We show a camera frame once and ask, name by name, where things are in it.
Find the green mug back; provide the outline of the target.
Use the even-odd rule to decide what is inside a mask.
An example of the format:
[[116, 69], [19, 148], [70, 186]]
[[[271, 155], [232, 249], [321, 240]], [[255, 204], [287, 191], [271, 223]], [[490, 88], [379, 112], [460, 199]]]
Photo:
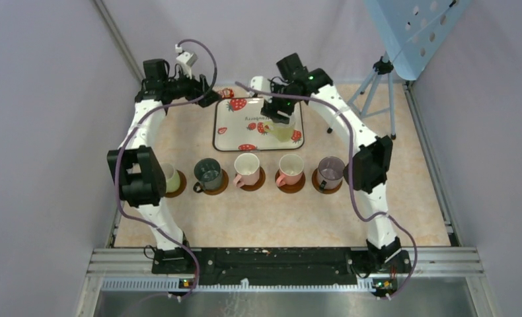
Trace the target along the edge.
[[295, 118], [290, 117], [288, 123], [275, 123], [272, 120], [263, 123], [264, 131], [279, 142], [288, 142], [292, 139], [295, 131]]

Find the white strawberry tray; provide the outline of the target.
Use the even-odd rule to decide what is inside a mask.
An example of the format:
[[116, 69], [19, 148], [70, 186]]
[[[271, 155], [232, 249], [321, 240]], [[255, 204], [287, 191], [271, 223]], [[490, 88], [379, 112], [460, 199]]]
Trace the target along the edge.
[[272, 122], [261, 114], [263, 98], [230, 98], [215, 106], [213, 146], [221, 152], [284, 151], [303, 146], [303, 113], [295, 106], [292, 128], [286, 138], [279, 140], [272, 133]]

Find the pink mug back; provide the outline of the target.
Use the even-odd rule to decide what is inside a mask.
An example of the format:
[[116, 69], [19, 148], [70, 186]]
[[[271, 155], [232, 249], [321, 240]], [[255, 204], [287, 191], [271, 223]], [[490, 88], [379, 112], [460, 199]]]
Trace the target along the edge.
[[304, 172], [304, 161], [296, 154], [286, 154], [280, 158], [276, 186], [292, 186], [300, 181]]

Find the pink mug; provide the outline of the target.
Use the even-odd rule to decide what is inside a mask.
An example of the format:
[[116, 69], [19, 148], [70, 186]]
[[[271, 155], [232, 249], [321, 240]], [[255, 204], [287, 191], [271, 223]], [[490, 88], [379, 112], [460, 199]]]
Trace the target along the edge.
[[296, 154], [286, 154], [280, 158], [276, 186], [292, 186], [300, 181], [304, 172], [304, 161]]
[[252, 153], [243, 153], [234, 161], [236, 176], [233, 184], [237, 188], [254, 186], [260, 179], [260, 159]]

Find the pink mug front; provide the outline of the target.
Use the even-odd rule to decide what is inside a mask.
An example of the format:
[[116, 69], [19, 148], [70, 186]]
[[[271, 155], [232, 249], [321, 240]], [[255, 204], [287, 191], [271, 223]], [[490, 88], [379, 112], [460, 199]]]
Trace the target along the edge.
[[252, 153], [243, 153], [234, 161], [236, 176], [233, 184], [237, 188], [254, 186], [260, 179], [260, 159]]

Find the brown coaster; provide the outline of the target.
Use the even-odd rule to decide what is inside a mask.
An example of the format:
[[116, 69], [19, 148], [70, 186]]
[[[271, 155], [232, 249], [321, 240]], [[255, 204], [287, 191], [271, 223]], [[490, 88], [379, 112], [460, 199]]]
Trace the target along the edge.
[[300, 192], [306, 182], [304, 170], [296, 174], [287, 174], [282, 169], [279, 169], [275, 174], [275, 185], [277, 188], [286, 194], [295, 194]]
[[220, 188], [218, 188], [216, 190], [205, 190], [205, 191], [203, 191], [203, 193], [206, 195], [219, 195], [226, 190], [228, 184], [229, 184], [228, 174], [227, 174], [226, 170], [222, 169], [222, 183], [221, 183]]
[[320, 194], [324, 194], [324, 195], [331, 195], [331, 194], [334, 194], [336, 193], [341, 187], [342, 187], [342, 184], [343, 184], [343, 181], [341, 181], [335, 188], [333, 189], [324, 189], [324, 188], [320, 188], [320, 184], [317, 182], [317, 174], [318, 174], [318, 170], [315, 169], [313, 170], [313, 173], [312, 173], [312, 176], [311, 176], [311, 182], [312, 182], [312, 185], [313, 185], [313, 188], [319, 192]]
[[241, 170], [239, 168], [237, 169], [233, 179], [233, 184], [236, 188], [252, 192], [262, 187], [266, 178], [262, 166], [258, 166], [254, 172], [244, 174], [244, 171], [244, 168]]
[[178, 189], [174, 192], [167, 192], [165, 194], [165, 197], [167, 198], [174, 198], [174, 197], [177, 197], [179, 196], [180, 194], [182, 194], [187, 186], [187, 179], [186, 179], [186, 176], [185, 174], [180, 171], [180, 170], [177, 170], [177, 173], [178, 173], [178, 176], [179, 176], [179, 180], [180, 180], [180, 185], [178, 187]]

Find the purple mug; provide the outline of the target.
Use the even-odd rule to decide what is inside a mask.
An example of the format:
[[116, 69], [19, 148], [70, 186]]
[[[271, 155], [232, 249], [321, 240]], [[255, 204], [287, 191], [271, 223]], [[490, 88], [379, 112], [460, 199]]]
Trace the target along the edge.
[[318, 190], [335, 190], [342, 183], [344, 167], [344, 162], [338, 157], [323, 158], [317, 168]]

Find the dark green mug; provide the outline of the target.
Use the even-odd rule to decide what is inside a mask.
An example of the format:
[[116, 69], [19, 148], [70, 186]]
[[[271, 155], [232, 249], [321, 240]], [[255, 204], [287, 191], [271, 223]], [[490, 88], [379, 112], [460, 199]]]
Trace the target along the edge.
[[216, 190], [220, 188], [222, 183], [221, 165], [214, 158], [204, 158], [196, 163], [194, 176], [197, 180], [193, 187], [195, 193]]

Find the green mug front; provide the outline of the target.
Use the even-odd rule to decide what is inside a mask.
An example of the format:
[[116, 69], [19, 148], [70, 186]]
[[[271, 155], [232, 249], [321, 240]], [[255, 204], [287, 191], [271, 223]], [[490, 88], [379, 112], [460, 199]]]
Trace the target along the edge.
[[172, 194], [179, 190], [181, 180], [177, 169], [170, 163], [162, 163], [161, 168], [165, 175], [166, 193]]

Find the light blue music stand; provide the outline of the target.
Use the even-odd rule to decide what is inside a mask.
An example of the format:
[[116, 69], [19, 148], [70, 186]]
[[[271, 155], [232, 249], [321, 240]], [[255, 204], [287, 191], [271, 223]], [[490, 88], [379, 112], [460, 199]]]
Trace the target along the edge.
[[[390, 137], [396, 139], [393, 73], [404, 81], [416, 81], [470, 3], [470, 0], [366, 1], [385, 52], [347, 105], [361, 119], [387, 112]], [[383, 77], [387, 79], [389, 105], [369, 112]]]

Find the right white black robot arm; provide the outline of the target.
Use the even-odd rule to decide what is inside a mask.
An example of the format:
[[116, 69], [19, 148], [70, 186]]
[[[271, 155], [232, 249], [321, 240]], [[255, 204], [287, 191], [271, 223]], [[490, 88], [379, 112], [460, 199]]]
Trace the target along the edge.
[[248, 84], [250, 94], [262, 96], [262, 115], [276, 123], [288, 123], [296, 103], [305, 102], [348, 146], [349, 161], [342, 177], [348, 185], [355, 214], [368, 226], [369, 265], [377, 272], [386, 272], [401, 251], [387, 203], [392, 139], [377, 135], [360, 120], [323, 69], [308, 70], [297, 53], [278, 61], [277, 67], [282, 82], [253, 77]]

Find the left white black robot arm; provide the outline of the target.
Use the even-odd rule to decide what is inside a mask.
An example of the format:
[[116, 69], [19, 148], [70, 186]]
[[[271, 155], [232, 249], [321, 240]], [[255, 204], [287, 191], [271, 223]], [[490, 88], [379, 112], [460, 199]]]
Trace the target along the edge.
[[171, 76], [170, 65], [163, 59], [144, 61], [143, 68], [145, 77], [135, 97], [128, 134], [118, 149], [108, 152], [106, 159], [118, 207], [127, 203], [140, 214], [131, 216], [123, 212], [122, 215], [146, 224], [156, 239], [153, 261], [184, 273], [192, 267], [193, 256], [183, 231], [168, 210], [167, 179], [153, 145], [170, 107], [197, 104], [205, 108], [222, 97], [209, 86], [204, 75], [188, 75], [180, 66], [176, 75]]

